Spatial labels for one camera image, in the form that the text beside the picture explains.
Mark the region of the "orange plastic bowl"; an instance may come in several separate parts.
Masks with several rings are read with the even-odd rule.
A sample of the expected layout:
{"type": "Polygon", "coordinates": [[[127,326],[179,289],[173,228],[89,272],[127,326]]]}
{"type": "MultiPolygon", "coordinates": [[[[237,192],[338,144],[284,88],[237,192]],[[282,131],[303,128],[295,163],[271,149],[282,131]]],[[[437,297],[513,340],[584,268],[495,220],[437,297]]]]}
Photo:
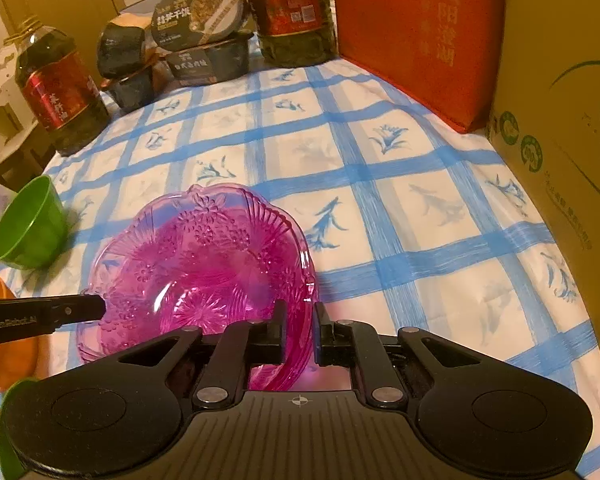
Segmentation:
{"type": "MultiPolygon", "coordinates": [[[[0,299],[15,295],[0,278],[0,299]]],[[[38,362],[38,340],[21,339],[0,344],[0,391],[6,391],[18,380],[34,375],[38,362]]]]}

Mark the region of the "large pink plastic plate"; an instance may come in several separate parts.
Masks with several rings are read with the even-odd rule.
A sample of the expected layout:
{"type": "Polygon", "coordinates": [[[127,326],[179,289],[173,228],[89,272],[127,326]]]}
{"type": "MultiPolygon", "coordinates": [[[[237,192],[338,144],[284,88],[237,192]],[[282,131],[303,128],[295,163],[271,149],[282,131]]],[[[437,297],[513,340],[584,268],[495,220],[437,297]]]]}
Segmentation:
{"type": "Polygon", "coordinates": [[[290,389],[312,352],[317,277],[302,229],[290,214],[238,184],[192,186],[140,210],[95,259],[88,292],[106,312],[76,330],[81,360],[93,362],[185,326],[206,335],[261,322],[285,301],[285,359],[252,370],[256,390],[290,389]]]}

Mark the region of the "blue white checkered tablecloth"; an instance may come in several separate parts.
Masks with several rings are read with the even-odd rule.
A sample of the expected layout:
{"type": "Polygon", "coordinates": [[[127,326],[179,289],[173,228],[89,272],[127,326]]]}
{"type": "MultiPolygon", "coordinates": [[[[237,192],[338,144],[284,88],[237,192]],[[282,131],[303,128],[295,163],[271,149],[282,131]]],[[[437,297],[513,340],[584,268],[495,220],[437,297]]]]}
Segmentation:
{"type": "Polygon", "coordinates": [[[45,272],[0,264],[15,294],[84,289],[161,195],[248,185],[301,226],[332,315],[418,326],[577,391],[594,419],[579,470],[600,479],[600,348],[562,252],[485,138],[391,84],[335,61],[174,89],[47,173],[69,246],[45,272]]]}

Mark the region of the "white shelf unit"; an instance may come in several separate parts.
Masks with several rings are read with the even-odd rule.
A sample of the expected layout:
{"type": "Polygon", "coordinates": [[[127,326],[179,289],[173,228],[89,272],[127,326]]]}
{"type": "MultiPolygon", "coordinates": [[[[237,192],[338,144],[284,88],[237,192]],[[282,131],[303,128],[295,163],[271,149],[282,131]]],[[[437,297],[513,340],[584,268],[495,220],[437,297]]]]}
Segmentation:
{"type": "Polygon", "coordinates": [[[19,191],[42,174],[55,154],[15,81],[17,49],[0,50],[0,183],[19,191]]]}

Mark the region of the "oil jug at table edge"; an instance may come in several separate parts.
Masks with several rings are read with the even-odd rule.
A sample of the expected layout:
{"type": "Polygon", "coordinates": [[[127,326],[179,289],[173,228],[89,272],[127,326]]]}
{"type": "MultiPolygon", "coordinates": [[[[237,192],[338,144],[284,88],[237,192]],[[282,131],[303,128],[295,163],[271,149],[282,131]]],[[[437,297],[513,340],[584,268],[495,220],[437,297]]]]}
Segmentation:
{"type": "Polygon", "coordinates": [[[26,18],[15,36],[15,81],[57,153],[70,156],[95,140],[110,115],[74,40],[26,18]]]}

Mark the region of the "dark container under round one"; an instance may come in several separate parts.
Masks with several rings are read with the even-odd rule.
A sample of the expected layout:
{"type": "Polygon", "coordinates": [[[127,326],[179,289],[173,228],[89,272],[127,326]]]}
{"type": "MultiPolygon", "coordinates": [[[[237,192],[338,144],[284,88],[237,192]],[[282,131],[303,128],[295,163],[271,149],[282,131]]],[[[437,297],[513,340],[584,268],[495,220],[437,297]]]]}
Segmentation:
{"type": "Polygon", "coordinates": [[[158,58],[135,73],[120,78],[104,79],[100,88],[114,100],[122,113],[128,114],[154,102],[163,94],[171,80],[169,66],[158,58]]]}

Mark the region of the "dark instant meal box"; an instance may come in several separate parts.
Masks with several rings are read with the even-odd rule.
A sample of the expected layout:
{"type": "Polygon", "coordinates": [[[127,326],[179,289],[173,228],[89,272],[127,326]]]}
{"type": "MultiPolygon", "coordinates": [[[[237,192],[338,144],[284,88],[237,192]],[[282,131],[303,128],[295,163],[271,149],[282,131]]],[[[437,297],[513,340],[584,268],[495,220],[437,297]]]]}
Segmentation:
{"type": "Polygon", "coordinates": [[[172,76],[181,86],[208,86],[249,72],[249,40],[253,32],[238,30],[228,38],[167,54],[172,76]]]}

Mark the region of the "dark round food container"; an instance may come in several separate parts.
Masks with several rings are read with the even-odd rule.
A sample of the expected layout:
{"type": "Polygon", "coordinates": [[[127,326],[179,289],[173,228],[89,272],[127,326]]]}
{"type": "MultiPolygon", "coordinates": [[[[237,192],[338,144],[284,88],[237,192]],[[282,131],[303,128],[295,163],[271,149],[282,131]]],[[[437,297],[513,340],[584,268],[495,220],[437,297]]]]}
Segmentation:
{"type": "Polygon", "coordinates": [[[122,13],[109,21],[97,46],[97,68],[107,79],[120,78],[142,68],[156,45],[151,37],[151,17],[122,13]]]}

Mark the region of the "large cardboard box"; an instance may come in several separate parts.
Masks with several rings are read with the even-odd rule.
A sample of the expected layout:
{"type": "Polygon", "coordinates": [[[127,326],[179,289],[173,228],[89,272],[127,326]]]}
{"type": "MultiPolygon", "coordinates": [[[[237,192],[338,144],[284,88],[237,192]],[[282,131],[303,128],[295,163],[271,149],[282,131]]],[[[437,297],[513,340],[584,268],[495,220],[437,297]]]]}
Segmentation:
{"type": "Polygon", "coordinates": [[[600,346],[600,0],[505,0],[489,136],[550,228],[600,346]]]}

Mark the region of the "red gift bag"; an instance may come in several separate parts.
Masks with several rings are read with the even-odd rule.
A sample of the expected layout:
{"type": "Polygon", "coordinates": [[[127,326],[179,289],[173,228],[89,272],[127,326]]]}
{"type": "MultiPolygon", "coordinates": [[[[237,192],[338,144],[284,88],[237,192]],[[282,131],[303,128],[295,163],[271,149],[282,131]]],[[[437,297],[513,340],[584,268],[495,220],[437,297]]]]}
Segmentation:
{"type": "Polygon", "coordinates": [[[455,131],[486,125],[505,0],[335,0],[339,54],[455,131]]]}

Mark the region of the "round instant rice bowl lid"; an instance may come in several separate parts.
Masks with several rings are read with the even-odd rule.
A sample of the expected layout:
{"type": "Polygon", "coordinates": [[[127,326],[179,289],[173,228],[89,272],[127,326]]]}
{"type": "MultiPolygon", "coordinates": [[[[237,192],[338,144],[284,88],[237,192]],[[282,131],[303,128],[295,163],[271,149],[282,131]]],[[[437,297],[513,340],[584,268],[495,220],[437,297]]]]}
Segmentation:
{"type": "Polygon", "coordinates": [[[247,14],[247,0],[160,0],[151,36],[170,52],[212,44],[238,32],[247,14]]]}

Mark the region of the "oil jug beside red bag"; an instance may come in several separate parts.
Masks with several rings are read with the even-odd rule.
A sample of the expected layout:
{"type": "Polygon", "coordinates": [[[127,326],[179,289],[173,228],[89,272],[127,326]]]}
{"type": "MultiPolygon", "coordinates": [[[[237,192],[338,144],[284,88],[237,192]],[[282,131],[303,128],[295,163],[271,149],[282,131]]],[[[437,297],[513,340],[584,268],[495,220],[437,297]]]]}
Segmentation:
{"type": "Polygon", "coordinates": [[[329,0],[248,0],[265,59],[283,68],[322,64],[336,58],[329,0]]]}

